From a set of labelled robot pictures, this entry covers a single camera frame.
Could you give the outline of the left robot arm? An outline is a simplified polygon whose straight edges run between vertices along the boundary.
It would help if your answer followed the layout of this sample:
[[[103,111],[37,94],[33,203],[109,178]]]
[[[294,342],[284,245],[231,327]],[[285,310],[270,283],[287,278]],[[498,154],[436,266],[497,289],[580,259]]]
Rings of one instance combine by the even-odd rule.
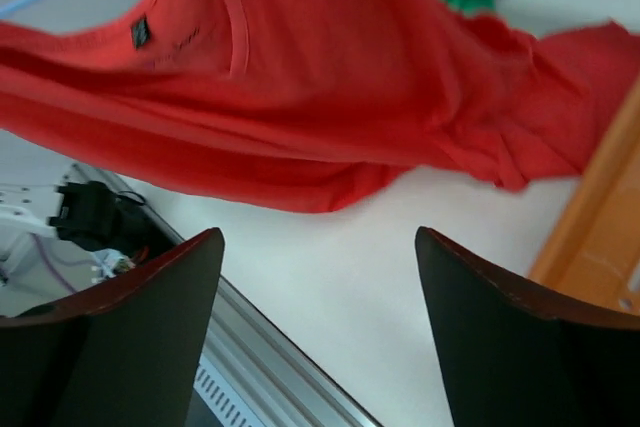
[[[151,224],[143,215],[146,200],[132,192],[110,190],[106,184],[1,186],[1,225],[29,233],[38,255],[53,278],[70,294],[76,289],[54,266],[46,238],[71,242],[95,254],[117,251],[120,259],[102,259],[101,278],[112,278],[150,258]]]

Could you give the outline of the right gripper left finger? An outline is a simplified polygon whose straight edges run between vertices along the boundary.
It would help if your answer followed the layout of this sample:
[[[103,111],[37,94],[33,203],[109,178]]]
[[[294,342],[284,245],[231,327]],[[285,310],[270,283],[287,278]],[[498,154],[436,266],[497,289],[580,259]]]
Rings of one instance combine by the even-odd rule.
[[[1,321],[4,426],[182,426],[221,274],[205,230],[141,267]]]

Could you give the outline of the red tank top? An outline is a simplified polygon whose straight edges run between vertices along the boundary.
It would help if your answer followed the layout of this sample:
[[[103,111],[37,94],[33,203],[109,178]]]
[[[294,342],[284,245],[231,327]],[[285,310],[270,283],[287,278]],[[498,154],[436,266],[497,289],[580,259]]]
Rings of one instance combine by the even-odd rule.
[[[543,38],[442,0],[141,0],[1,27],[1,125],[192,195],[332,212],[418,166],[511,191],[586,168],[639,72],[615,23]]]

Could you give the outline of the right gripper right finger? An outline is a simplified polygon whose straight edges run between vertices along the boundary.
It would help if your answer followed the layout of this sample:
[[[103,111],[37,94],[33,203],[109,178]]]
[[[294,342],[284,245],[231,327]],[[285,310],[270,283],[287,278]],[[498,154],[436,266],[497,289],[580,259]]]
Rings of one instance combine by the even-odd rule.
[[[432,228],[421,287],[457,426],[636,426],[639,319],[492,264]]]

